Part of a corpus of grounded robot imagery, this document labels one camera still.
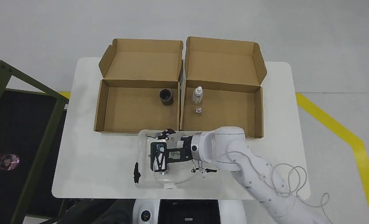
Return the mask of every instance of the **small metal object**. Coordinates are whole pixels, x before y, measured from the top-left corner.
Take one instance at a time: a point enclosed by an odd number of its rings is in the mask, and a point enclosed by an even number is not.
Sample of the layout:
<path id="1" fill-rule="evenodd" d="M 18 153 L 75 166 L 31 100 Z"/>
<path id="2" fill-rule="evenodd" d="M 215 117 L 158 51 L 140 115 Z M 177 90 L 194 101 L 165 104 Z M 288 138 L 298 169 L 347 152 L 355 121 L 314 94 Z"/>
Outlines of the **small metal object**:
<path id="1" fill-rule="evenodd" d="M 172 91 L 170 91 L 169 89 L 165 88 L 161 90 L 159 93 L 159 97 L 163 105 L 168 106 L 173 104 L 173 94 Z"/>
<path id="2" fill-rule="evenodd" d="M 202 112 L 202 108 L 197 107 L 195 112 L 196 112 L 197 114 L 201 114 L 201 112 Z"/>
<path id="3" fill-rule="evenodd" d="M 162 171 L 162 172 L 159 172 L 161 175 L 166 175 L 167 173 L 169 173 L 169 166 L 167 166 L 167 170 L 166 171 Z"/>
<path id="4" fill-rule="evenodd" d="M 202 170 L 202 161 L 201 160 L 198 160 L 197 163 L 198 163 L 198 168 L 200 170 Z"/>

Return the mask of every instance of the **white table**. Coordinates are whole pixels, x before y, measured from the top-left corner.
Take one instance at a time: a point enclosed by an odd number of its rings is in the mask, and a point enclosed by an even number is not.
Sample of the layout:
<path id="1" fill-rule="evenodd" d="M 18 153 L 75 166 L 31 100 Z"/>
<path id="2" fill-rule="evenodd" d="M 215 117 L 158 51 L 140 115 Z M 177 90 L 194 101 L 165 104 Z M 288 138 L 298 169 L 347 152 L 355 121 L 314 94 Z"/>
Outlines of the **white table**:
<path id="1" fill-rule="evenodd" d="M 138 189 L 133 181 L 137 137 L 93 131 L 99 83 L 100 58 L 81 58 L 69 100 L 67 117 L 55 170 L 55 197 L 109 199 L 253 199 L 230 175 L 222 174 L 220 193 L 212 190 Z M 264 138 L 248 142 L 253 153 L 273 165 L 289 163 L 306 169 L 306 160 L 289 64 L 266 62 L 264 92 Z M 278 168 L 287 179 L 289 168 Z M 297 177 L 292 177 L 296 185 Z M 300 191 L 310 196 L 310 186 Z"/>

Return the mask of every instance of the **box lid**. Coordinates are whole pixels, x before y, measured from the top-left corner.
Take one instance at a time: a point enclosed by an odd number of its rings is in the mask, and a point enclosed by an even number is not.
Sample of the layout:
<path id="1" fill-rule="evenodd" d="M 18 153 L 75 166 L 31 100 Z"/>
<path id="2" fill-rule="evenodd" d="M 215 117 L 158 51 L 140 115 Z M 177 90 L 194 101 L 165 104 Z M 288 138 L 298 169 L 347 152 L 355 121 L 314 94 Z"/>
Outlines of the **box lid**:
<path id="1" fill-rule="evenodd" d="M 258 43 L 191 36 L 186 46 L 188 80 L 261 85 L 266 76 Z"/>
<path id="2" fill-rule="evenodd" d="M 114 39 L 99 62 L 107 80 L 178 81 L 181 40 Z"/>

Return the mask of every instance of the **screw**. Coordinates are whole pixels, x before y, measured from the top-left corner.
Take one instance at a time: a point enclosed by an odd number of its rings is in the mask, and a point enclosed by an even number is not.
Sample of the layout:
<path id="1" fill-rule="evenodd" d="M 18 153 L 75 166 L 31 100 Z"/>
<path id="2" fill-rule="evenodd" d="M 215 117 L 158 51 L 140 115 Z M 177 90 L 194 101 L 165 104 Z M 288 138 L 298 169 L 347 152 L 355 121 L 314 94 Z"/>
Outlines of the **screw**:
<path id="1" fill-rule="evenodd" d="M 202 112 L 202 108 L 197 107 L 197 108 L 196 108 L 196 110 L 195 110 L 195 112 L 196 112 L 197 114 L 201 114 L 201 112 Z"/>

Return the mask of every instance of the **white cable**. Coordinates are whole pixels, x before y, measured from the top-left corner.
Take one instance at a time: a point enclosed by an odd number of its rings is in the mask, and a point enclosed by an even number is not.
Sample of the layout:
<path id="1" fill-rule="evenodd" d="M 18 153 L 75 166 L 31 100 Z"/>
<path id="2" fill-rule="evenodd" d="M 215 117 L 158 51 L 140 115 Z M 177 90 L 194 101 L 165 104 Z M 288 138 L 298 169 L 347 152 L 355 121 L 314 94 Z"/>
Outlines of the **white cable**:
<path id="1" fill-rule="evenodd" d="M 228 146 L 227 146 L 227 149 L 226 149 L 226 152 L 225 154 L 222 154 L 221 156 L 219 156 L 219 158 L 221 158 L 222 156 L 226 155 L 227 158 L 231 161 L 231 162 L 234 162 L 235 159 L 231 159 L 231 157 L 229 156 L 229 154 L 231 153 L 237 153 L 237 154 L 241 154 L 242 156 L 245 156 L 248 161 L 250 162 L 250 165 L 251 167 L 255 170 L 255 172 L 259 175 L 259 177 L 261 177 L 261 174 L 256 170 L 256 168 L 254 167 L 253 163 L 251 162 L 251 159 L 246 155 L 244 154 L 243 152 L 240 152 L 240 151 L 228 151 Z M 283 191 L 278 191 L 276 189 L 276 186 L 274 184 L 274 181 L 273 181 L 273 174 L 274 174 L 274 171 L 275 169 L 278 167 L 278 166 L 281 166 L 281 165 L 286 165 L 286 166 L 290 166 L 291 167 L 291 170 L 289 171 L 288 173 L 288 189 L 289 189 L 289 192 L 283 192 Z M 301 183 L 301 175 L 300 173 L 298 172 L 297 168 L 300 168 L 304 171 L 305 173 L 305 180 L 304 180 L 304 183 L 302 184 L 302 186 L 300 186 L 300 183 Z M 292 174 L 293 171 L 296 171 L 297 174 L 298 174 L 298 178 L 299 178 L 299 182 L 298 182 L 298 185 L 297 187 L 291 191 L 291 182 L 290 182 L 290 176 Z M 321 197 L 321 203 L 319 206 L 312 206 L 312 205 L 309 205 L 307 204 L 305 201 L 302 200 L 302 198 L 299 196 L 299 191 L 305 186 L 306 182 L 307 182 L 307 172 L 306 172 L 306 169 L 304 169 L 302 166 L 292 166 L 290 164 L 287 164 L 287 163 L 279 163 L 277 165 L 275 165 L 272 169 L 272 175 L 270 176 L 270 180 L 272 181 L 272 184 L 273 184 L 273 187 L 271 187 L 268 183 L 266 183 L 266 181 L 264 181 L 264 183 L 272 190 L 274 190 L 275 192 L 279 193 L 279 194 L 286 194 L 287 197 L 290 196 L 290 195 L 293 195 L 293 193 L 296 192 L 296 197 L 298 197 L 300 199 L 300 201 L 305 204 L 306 206 L 309 206 L 309 207 L 312 207 L 312 208 L 322 208 L 322 211 L 323 211 L 323 214 L 324 216 L 326 217 L 326 219 L 331 223 L 333 224 L 333 222 L 328 218 L 327 214 L 325 213 L 325 210 L 324 210 L 324 206 L 327 205 L 327 203 L 329 202 L 329 193 L 324 193 Z M 327 195 L 327 200 L 325 203 L 323 203 L 323 198 Z"/>

